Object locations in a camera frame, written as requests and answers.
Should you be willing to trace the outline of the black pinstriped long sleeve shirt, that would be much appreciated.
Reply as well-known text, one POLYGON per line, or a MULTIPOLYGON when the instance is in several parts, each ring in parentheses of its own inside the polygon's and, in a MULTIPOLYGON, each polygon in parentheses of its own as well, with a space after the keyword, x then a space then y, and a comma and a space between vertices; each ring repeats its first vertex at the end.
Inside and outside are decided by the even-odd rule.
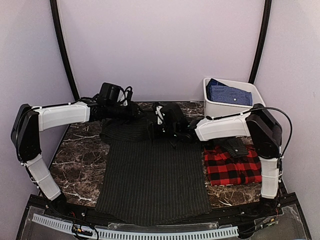
POLYGON ((199 142, 149 140, 151 121, 112 119, 102 125, 100 138, 109 144, 97 212, 120 219, 123 210, 186 206, 206 213, 212 209, 203 171, 199 142))

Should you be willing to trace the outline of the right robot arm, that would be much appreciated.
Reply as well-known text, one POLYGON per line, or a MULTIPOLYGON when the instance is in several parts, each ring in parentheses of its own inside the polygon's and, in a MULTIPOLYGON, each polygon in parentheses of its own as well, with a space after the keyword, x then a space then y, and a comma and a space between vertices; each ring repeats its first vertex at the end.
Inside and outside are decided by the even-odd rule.
POLYGON ((250 137, 261 163, 261 197, 255 213, 266 217, 275 208, 279 181, 282 174, 282 127, 270 113, 271 108, 260 103, 251 109, 224 116, 205 116, 189 122, 180 106, 154 103, 152 110, 157 117, 155 130, 180 141, 208 142, 231 137, 250 137))

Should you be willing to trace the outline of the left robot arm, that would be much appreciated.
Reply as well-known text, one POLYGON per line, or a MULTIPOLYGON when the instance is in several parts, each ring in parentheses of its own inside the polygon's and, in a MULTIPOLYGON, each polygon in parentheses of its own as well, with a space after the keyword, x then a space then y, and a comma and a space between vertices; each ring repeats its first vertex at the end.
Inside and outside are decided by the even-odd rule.
POLYGON ((42 133, 77 123, 136 119, 140 110, 132 101, 133 93, 132 86, 123 88, 104 82, 93 97, 46 106, 24 103, 19 107, 10 134, 17 159, 43 196, 52 202, 50 208, 58 217, 67 218, 71 208, 63 201, 65 195, 44 159, 42 133))

